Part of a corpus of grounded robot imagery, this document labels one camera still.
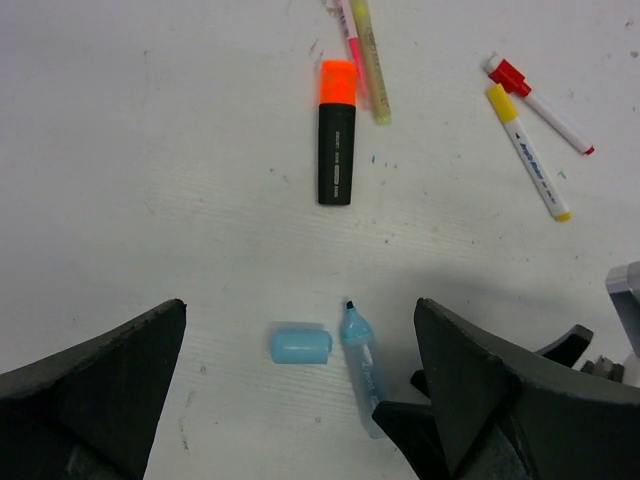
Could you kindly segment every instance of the pink pen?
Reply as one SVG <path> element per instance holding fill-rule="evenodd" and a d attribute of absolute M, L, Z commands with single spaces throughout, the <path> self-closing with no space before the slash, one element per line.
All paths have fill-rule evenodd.
<path fill-rule="evenodd" d="M 362 55 L 360 54 L 360 44 L 358 43 L 358 30 L 356 29 L 356 22 L 353 19 L 353 12 L 351 11 L 351 2 L 349 0 L 338 0 L 342 12 L 340 14 L 340 21 L 344 28 L 344 34 L 347 37 L 349 43 L 349 50 L 351 50 L 351 56 L 353 62 L 356 64 L 356 71 L 358 73 L 358 83 L 360 83 L 360 93 L 365 105 L 369 103 L 369 90 L 367 88 L 367 74 L 364 68 L 364 62 L 362 61 Z"/>

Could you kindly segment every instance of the yellow marker cap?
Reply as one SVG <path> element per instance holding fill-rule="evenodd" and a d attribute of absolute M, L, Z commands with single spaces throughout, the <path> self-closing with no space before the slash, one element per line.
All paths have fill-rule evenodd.
<path fill-rule="evenodd" d="M 367 0 L 347 0 L 351 3 L 351 10 L 353 12 L 354 17 L 368 17 L 369 14 L 369 4 Z"/>
<path fill-rule="evenodd" d="M 503 124 L 518 118 L 518 111 L 501 84 L 498 83 L 487 90 L 487 97 Z"/>
<path fill-rule="evenodd" d="M 562 215 L 558 215 L 555 217 L 556 222 L 566 222 L 571 218 L 571 212 L 563 213 Z"/>

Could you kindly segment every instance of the orange highlighter cap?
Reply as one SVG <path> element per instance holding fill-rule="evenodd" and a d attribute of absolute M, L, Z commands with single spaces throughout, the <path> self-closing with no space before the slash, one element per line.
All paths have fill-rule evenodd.
<path fill-rule="evenodd" d="M 346 60 L 325 60 L 322 62 L 320 80 L 320 103 L 342 103 L 356 105 L 356 66 Z"/>

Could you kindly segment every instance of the marker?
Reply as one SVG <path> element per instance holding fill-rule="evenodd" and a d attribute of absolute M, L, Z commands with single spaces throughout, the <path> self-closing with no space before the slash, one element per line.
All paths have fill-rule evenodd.
<path fill-rule="evenodd" d="M 538 115 L 555 128 L 582 155 L 591 155 L 595 151 L 593 144 L 585 139 L 567 120 L 558 115 L 540 94 L 534 92 L 527 85 L 524 75 L 504 58 L 493 55 L 485 63 L 484 69 L 491 80 L 504 86 L 507 93 L 516 93 L 522 97 L 531 108 L 538 112 Z"/>
<path fill-rule="evenodd" d="M 371 438 L 384 438 L 386 435 L 371 418 L 378 404 L 387 399 L 378 344 L 371 325 L 362 318 L 351 301 L 347 302 L 340 337 L 362 425 Z"/>
<path fill-rule="evenodd" d="M 373 35 L 371 14 L 367 0 L 350 0 L 353 18 L 358 29 L 360 46 L 364 55 L 364 64 L 367 68 L 367 80 L 369 80 L 369 95 L 373 107 L 373 117 L 380 125 L 391 123 L 391 107 L 387 97 L 387 89 L 382 78 L 382 67 L 376 46 L 376 37 Z"/>
<path fill-rule="evenodd" d="M 362 60 L 362 54 L 360 53 L 360 45 L 358 43 L 358 30 L 356 29 L 356 22 L 353 18 L 353 12 L 351 11 L 351 4 L 349 0 L 339 0 L 342 13 L 340 14 L 340 22 L 345 31 L 347 37 L 347 43 L 349 44 L 349 50 L 351 51 L 351 58 L 356 64 L 356 70 L 358 72 L 358 82 L 360 84 L 360 93 L 364 103 L 369 102 L 369 90 L 367 88 L 367 74 Z"/>
<path fill-rule="evenodd" d="M 356 66 L 322 63 L 318 109 L 318 203 L 349 205 L 356 126 Z"/>
<path fill-rule="evenodd" d="M 536 184 L 551 216 L 558 222 L 569 220 L 571 218 L 569 207 L 560 198 L 558 191 L 551 182 L 551 177 L 542 166 L 538 153 L 533 148 L 524 128 L 522 128 L 516 107 L 504 87 L 501 84 L 491 87 L 487 90 L 487 97 L 489 97 L 489 101 L 498 114 L 498 118 L 500 118 L 520 158 L 527 167 L 529 175 L 531 175 L 533 182 Z"/>

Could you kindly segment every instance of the red marker cap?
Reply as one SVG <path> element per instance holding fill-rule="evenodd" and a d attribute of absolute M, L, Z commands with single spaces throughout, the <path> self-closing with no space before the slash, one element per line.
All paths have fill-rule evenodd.
<path fill-rule="evenodd" d="M 504 58 L 494 55 L 484 65 L 489 78 L 501 83 L 507 93 L 516 93 L 526 97 L 531 93 L 531 87 L 525 82 L 525 77 Z"/>

